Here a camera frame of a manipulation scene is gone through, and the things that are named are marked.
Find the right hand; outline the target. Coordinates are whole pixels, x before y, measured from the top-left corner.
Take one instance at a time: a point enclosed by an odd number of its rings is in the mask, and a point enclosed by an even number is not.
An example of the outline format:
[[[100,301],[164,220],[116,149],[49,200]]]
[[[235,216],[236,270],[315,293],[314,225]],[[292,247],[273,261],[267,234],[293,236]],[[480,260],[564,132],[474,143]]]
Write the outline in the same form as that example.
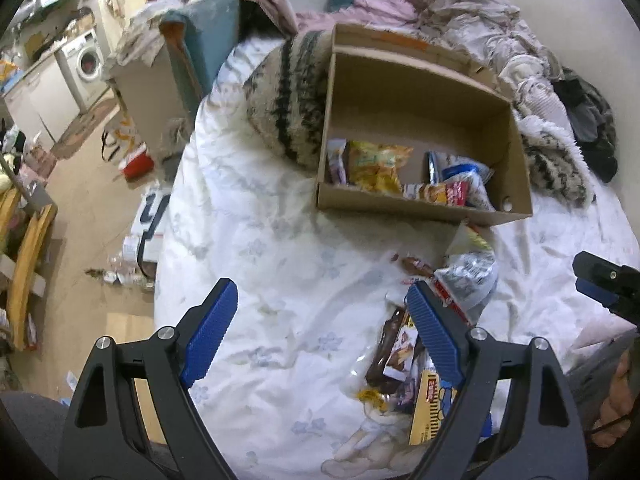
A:
[[[599,418],[592,428],[591,440],[598,448],[610,448],[631,426],[629,416],[634,408],[636,396],[629,387],[629,370],[630,356],[626,350],[620,356],[608,396],[603,401]]]

